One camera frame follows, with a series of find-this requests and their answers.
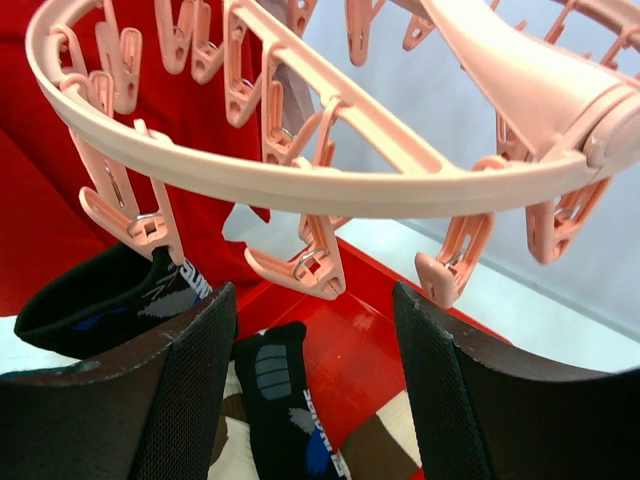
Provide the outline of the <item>pink round clip hanger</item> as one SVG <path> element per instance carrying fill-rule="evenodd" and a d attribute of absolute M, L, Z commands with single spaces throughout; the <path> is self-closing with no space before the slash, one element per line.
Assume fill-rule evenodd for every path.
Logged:
<path fill-rule="evenodd" d="M 113 6 L 98 7 L 101 61 L 88 71 L 74 24 L 92 1 L 47 1 L 25 37 L 28 63 L 52 107 L 68 126 L 92 186 L 81 189 L 88 216 L 144 257 L 165 246 L 175 262 L 184 254 L 166 182 L 151 175 L 155 198 L 139 205 L 131 168 L 106 149 L 105 128 L 115 113 L 135 109 L 143 39 L 119 28 Z M 425 295 L 448 307 L 461 295 L 485 248 L 494 213 L 524 207 L 531 254 L 559 258 L 580 231 L 612 177 L 639 158 L 639 80 L 619 72 L 617 53 L 639 44 L 639 9 L 627 1 L 567 1 L 616 34 L 600 62 L 557 45 L 564 22 L 543 38 L 503 22 L 482 1 L 408 1 L 413 16 L 404 40 L 414 48 L 438 31 L 461 68 L 496 112 L 495 155 L 470 170 L 455 166 L 303 40 L 314 10 L 292 1 L 280 21 L 255 1 L 223 5 L 223 41 L 209 39 L 210 10 L 186 1 L 174 10 L 154 5 L 162 63 L 189 69 L 205 82 L 224 75 L 226 117 L 243 125 L 262 120 L 264 172 L 226 181 L 221 199 L 301 214 L 304 251 L 288 262 L 247 249 L 262 278 L 332 300 L 345 289 L 335 230 L 353 217 L 447 217 L 451 224 L 437 257 L 418 254 Z M 283 87 L 273 79 L 284 63 L 309 86 L 315 113 L 296 135 L 282 126 Z"/>

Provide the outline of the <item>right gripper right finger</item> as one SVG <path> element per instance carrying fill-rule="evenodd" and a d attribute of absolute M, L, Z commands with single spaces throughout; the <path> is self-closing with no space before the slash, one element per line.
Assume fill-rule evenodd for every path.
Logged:
<path fill-rule="evenodd" d="M 393 317 L 429 479 L 635 479 L 639 371 L 529 353 L 405 283 Z"/>

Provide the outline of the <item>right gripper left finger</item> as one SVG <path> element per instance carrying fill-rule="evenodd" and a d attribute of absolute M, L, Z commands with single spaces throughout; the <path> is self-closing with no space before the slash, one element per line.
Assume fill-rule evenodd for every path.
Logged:
<path fill-rule="evenodd" d="M 206 478 L 236 325 L 227 283 L 88 360 L 2 376 L 2 478 Z"/>

